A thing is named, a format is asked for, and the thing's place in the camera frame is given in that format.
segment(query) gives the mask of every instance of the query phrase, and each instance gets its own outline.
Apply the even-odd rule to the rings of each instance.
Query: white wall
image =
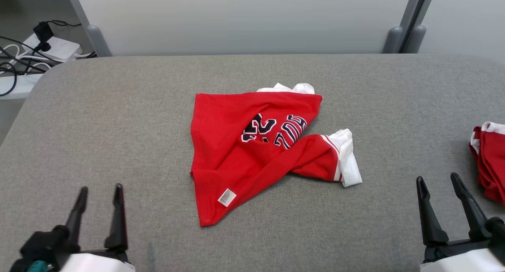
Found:
[[[408,0],[79,0],[113,55],[380,53]]]
[[[505,64],[505,0],[432,0],[419,53],[474,54]]]

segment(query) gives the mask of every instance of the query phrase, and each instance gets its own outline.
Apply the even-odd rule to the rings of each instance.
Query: floor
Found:
[[[12,123],[25,103],[25,99],[10,99],[0,101],[0,144],[4,142]]]
[[[33,33],[33,28],[40,21],[56,19],[70,24],[79,22],[70,0],[0,0],[0,14],[2,15],[0,17],[0,35],[21,42]],[[93,51],[82,26],[61,27],[52,24],[51,28],[54,36],[79,43],[83,49],[83,54]],[[2,47],[11,43],[0,39],[0,46]],[[0,145],[14,123],[24,101],[25,99],[0,101]]]

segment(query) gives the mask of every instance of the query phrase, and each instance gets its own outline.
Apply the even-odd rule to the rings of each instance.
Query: cable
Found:
[[[18,44],[21,44],[21,45],[23,45],[23,46],[26,46],[26,47],[30,48],[31,50],[35,51],[35,49],[33,49],[32,47],[30,47],[30,46],[26,45],[26,44],[25,44],[25,43],[23,43],[23,42],[19,42],[18,40],[14,40],[14,39],[11,39],[11,38],[6,38],[6,37],[4,37],[4,36],[0,36],[0,38],[5,39],[5,40],[9,40],[9,41],[12,41],[12,42],[16,42],[16,43],[18,43]],[[52,61],[53,61],[53,62],[55,62],[55,63],[60,63],[60,62],[58,62],[58,61],[56,61],[56,60],[53,60],[53,59],[49,58],[48,56],[46,56],[46,55],[42,54],[40,51],[36,51],[36,53],[40,54],[40,56],[43,56],[44,58],[47,58],[48,60],[52,60]]]
[[[21,56],[26,55],[27,53],[28,53],[28,52],[21,53],[18,57],[13,58],[11,54],[9,54],[9,53],[5,52],[5,54],[7,55],[7,58],[11,58],[11,59],[12,59],[12,60],[10,60],[10,61],[9,61],[9,63],[10,63],[10,64],[12,64],[12,65],[16,65],[16,59],[17,59],[17,58],[19,58],[19,57],[21,57]]]
[[[39,66],[39,65],[44,65],[44,66],[46,66],[46,67],[47,67],[47,70],[50,70],[50,69],[51,69],[51,67],[50,67],[48,64],[46,64],[46,63],[36,63],[35,65],[33,65],[33,67],[36,67],[36,66]],[[38,81],[38,79],[36,79],[36,80],[31,79],[31,78],[28,76],[28,74],[26,74],[26,73],[25,73],[25,78],[26,78],[27,80],[29,80],[29,81],[34,82],[34,83],[36,83],[36,82]]]
[[[7,53],[2,47],[0,47],[0,51],[4,52],[8,57],[10,57],[12,60],[15,60],[16,62],[20,63],[21,65],[25,65],[25,66],[29,66],[31,67],[29,64],[23,62],[22,60],[20,59],[17,59],[16,57],[12,56],[11,54]],[[40,68],[37,68],[37,67],[34,67],[34,69],[38,70],[38,71],[41,71],[43,72],[44,70],[43,69],[40,69]]]
[[[0,56],[0,59],[3,59],[3,58],[10,58],[10,57]],[[44,58],[44,60],[38,60],[38,59],[35,59],[35,58],[24,58],[24,56],[23,57],[18,56],[17,58],[20,59],[20,60],[27,60],[27,61],[32,60],[32,62],[35,62],[35,63],[52,63],[52,62],[47,62],[47,60],[45,58]]]
[[[38,59],[36,59],[36,58],[19,58],[19,59],[20,59],[20,60],[32,60],[32,62],[34,62],[34,63],[47,63],[47,64],[51,63],[51,64],[50,64],[51,68],[52,68],[52,67],[54,67],[54,66],[56,66],[56,65],[58,65],[58,64],[60,64],[60,63],[55,64],[55,63],[52,63],[52,62],[48,62],[48,61],[47,61],[47,60],[45,60],[45,59],[44,59],[44,60],[38,60]]]
[[[86,58],[95,58],[96,57],[96,53],[95,51],[93,51],[90,55],[88,55]]]
[[[38,59],[38,60],[47,60],[46,58],[37,57],[37,56],[21,56],[21,58],[35,58],[35,59]],[[67,63],[64,60],[52,60],[52,61],[56,62],[56,63]]]
[[[89,53],[89,54],[76,55],[76,57],[77,57],[77,58],[87,58],[88,56],[91,56],[91,55],[93,55],[93,54],[94,54],[94,52],[91,52],[91,53]]]
[[[2,62],[2,63],[0,63],[0,66],[2,66],[2,65],[9,65],[14,70],[14,83],[12,83],[11,89],[7,90],[7,92],[5,92],[3,94],[0,94],[0,96],[6,96],[7,94],[10,94],[14,90],[14,88],[16,87],[16,83],[18,83],[18,75],[16,74],[16,68],[14,67],[13,64],[7,63],[7,62]]]
[[[75,25],[74,25],[74,24],[70,24],[70,23],[64,22],[64,21],[62,21],[62,20],[56,20],[56,19],[49,20],[49,21],[47,21],[47,22],[54,23],[54,24],[56,24],[56,25],[58,25],[58,26],[73,26],[73,27],[75,27],[75,26],[80,26],[80,25],[82,25],[82,23],[79,23],[79,24],[75,24]]]
[[[30,60],[28,60],[28,64],[29,64],[29,65],[31,65],[31,62],[32,62],[32,61],[33,61],[33,58],[30,58]],[[28,70],[29,68],[30,68],[30,67],[28,67],[28,66],[27,66],[27,67],[26,67],[26,69],[25,69],[25,72],[28,72],[28,71],[29,71],[29,70]]]
[[[13,71],[8,68],[0,67],[0,71],[4,71],[6,73],[11,73],[11,74],[17,74],[17,75],[24,75],[24,74],[29,74],[29,75],[36,75],[36,74],[43,74],[43,72],[25,72],[25,71]]]
[[[18,51],[16,52],[16,56],[19,56],[19,52],[21,51],[21,49],[19,48],[18,45],[16,45],[16,44],[7,45],[4,47],[4,49],[7,49],[9,47],[16,47],[16,49],[18,49]]]

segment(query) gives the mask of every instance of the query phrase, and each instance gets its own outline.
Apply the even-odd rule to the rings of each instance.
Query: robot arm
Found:
[[[454,192],[461,200],[470,230],[469,239],[449,241],[430,204],[422,177],[416,180],[423,233],[424,264],[421,272],[505,270],[505,225],[498,217],[487,219],[457,173],[451,174]]]
[[[86,210],[87,187],[81,188],[66,225],[51,232],[35,232],[20,250],[22,258],[10,272],[134,272],[126,250],[126,218],[123,186],[116,184],[110,235],[101,250],[81,251],[78,244],[82,214]]]

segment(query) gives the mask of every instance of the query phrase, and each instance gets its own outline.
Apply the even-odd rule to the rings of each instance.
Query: striped trim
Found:
[[[337,153],[337,168],[335,169],[335,176],[333,177],[333,181],[340,182],[340,181],[342,181],[342,170],[340,169],[340,162],[339,162],[340,151],[337,148],[337,146],[335,146],[335,144],[331,141],[330,137],[328,137],[326,135],[321,135],[321,138],[323,138],[323,140],[327,144],[329,144]]]

